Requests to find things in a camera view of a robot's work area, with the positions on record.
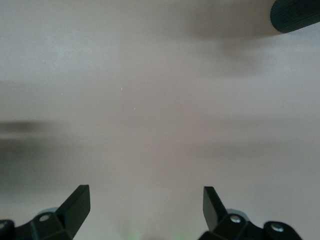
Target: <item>bolt head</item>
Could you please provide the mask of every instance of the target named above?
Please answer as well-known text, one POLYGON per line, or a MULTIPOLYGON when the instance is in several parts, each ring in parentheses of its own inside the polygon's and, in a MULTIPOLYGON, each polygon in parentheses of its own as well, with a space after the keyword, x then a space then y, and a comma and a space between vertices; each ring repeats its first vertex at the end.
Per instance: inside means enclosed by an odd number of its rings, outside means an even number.
POLYGON ((50 215, 46 214, 46 215, 41 216, 39 218, 39 221, 44 222, 44 221, 47 221, 49 218, 50 218, 50 215))
POLYGON ((230 220, 231 220, 232 222, 234 222, 235 224, 241 223, 241 219, 240 219, 240 217, 238 217, 237 215, 232 215, 232 216, 230 217, 230 220))
POLYGON ((282 233, 284 231, 284 228, 279 223, 275 222, 271 224, 271 228, 278 233, 282 233))

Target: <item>dark cylinder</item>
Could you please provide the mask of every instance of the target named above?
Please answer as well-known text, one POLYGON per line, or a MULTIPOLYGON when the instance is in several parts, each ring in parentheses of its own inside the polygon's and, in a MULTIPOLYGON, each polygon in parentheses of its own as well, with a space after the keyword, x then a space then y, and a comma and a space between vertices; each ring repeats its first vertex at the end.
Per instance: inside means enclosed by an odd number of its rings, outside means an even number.
POLYGON ((289 33, 320 22, 320 0, 276 0, 270 13, 271 23, 289 33))

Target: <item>black object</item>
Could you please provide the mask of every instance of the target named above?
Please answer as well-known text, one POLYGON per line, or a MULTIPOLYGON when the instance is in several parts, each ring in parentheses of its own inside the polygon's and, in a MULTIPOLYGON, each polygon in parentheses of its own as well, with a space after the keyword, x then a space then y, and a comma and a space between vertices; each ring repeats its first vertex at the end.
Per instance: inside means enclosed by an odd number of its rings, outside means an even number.
POLYGON ((320 22, 320 0, 276 0, 270 13, 271 23, 289 33, 320 22))
POLYGON ((211 186, 205 186, 203 190, 203 214, 209 231, 199 240, 302 240, 283 222, 268 221, 262 229, 241 214, 228 213, 211 186))
POLYGON ((41 213, 19 227, 0 220, 0 240, 72 240, 89 212, 89 185, 80 185, 55 212, 41 213))

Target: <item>black plastic part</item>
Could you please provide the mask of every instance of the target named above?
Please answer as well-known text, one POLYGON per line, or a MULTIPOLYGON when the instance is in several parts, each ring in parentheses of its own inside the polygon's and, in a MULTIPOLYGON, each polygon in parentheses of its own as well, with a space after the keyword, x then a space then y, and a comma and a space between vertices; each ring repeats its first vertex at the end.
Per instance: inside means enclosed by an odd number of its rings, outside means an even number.
POLYGON ((240 214, 228 213, 213 187, 204 187, 203 214, 209 231, 199 240, 302 240, 297 232, 285 223, 266 222, 262 229, 240 214))
POLYGON ((212 186, 203 189, 203 215, 209 231, 213 231, 218 223, 228 214, 216 190, 212 186))
POLYGON ((31 222, 31 234, 35 240, 72 240, 73 237, 64 229, 54 212, 45 212, 31 222))
POLYGON ((270 240, 302 240, 298 233, 288 224, 278 221, 268 221, 263 226, 263 231, 265 235, 268 236, 270 240), (272 224, 279 225, 283 228, 283 231, 275 231, 272 228, 272 224))
POLYGON ((319 0, 276 0, 270 12, 271 23, 289 33, 320 22, 319 0))
POLYGON ((15 223, 11 220, 0 220, 0 240, 10 240, 15 232, 15 223))
POLYGON ((56 212, 37 215, 15 228, 11 220, 0 220, 0 240, 72 240, 90 211, 88 185, 80 185, 56 212))
POLYGON ((221 240, 240 240, 245 235, 248 223, 240 215, 228 214, 222 219, 218 226, 213 230, 213 235, 219 237, 221 240), (232 216, 237 216, 239 222, 233 222, 232 216))
POLYGON ((79 228, 90 212, 89 185, 80 185, 55 211, 63 227, 71 234, 76 235, 79 228))

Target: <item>white surface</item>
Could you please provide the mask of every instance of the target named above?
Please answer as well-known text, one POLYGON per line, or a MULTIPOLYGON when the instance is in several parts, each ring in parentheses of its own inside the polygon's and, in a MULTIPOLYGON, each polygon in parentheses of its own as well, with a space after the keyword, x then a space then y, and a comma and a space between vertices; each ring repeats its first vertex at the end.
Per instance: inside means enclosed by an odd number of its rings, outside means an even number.
POLYGON ((62 125, 1 156, 0 219, 89 184, 76 240, 197 240, 214 186, 318 239, 320 25, 278 34, 272 3, 1 1, 0 120, 62 125))

